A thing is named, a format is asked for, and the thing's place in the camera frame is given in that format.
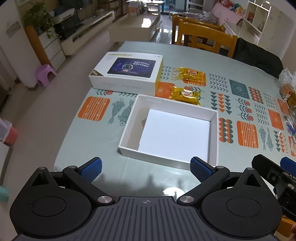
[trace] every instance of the pink container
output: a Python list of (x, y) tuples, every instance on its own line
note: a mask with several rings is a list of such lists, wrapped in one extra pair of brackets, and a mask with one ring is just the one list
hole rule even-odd
[(12, 126), (9, 130), (9, 133), (3, 142), (8, 145), (14, 145), (17, 140), (17, 130)]

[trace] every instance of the potted plant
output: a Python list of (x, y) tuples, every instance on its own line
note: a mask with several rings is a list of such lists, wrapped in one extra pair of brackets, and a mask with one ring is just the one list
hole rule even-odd
[(24, 15), (25, 27), (32, 26), (38, 35), (47, 32), (50, 39), (54, 33), (51, 31), (53, 27), (51, 16), (46, 11), (44, 2), (36, 2)]

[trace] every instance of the fish print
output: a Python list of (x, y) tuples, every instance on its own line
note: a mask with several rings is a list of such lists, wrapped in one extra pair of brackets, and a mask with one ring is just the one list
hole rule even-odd
[(121, 126), (124, 126), (128, 121), (129, 114), (131, 112), (131, 107), (133, 106), (134, 100), (130, 100), (130, 105), (118, 116), (119, 123)]
[(124, 101), (123, 98), (121, 98), (120, 100), (114, 102), (113, 104), (113, 109), (112, 109), (112, 117), (110, 118), (110, 120), (108, 121), (108, 124), (112, 124), (114, 121), (114, 116), (116, 116), (116, 114), (121, 110), (122, 107), (124, 107)]
[(266, 138), (266, 131), (263, 129), (263, 127), (261, 126), (260, 130), (260, 135), (261, 135), (261, 139), (263, 141), (263, 150), (266, 150), (266, 147), (265, 147), (265, 138)]
[(269, 128), (267, 128), (267, 132), (268, 132), (268, 136), (267, 136), (266, 145), (268, 146), (269, 150), (272, 151), (274, 146), (272, 144), (272, 140), (271, 140), (271, 137), (270, 137), (270, 134), (269, 134)]

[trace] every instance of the white paper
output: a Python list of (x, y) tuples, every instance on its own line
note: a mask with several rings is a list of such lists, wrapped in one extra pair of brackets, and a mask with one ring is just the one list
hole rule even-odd
[(208, 162), (210, 122), (149, 110), (138, 150), (190, 162), (198, 156)]

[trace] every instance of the hand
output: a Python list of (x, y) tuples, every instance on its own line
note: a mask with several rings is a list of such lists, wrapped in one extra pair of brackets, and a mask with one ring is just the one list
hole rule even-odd
[(291, 228), (291, 236), (289, 238), (289, 241), (296, 241), (296, 224), (293, 225), (293, 227)]

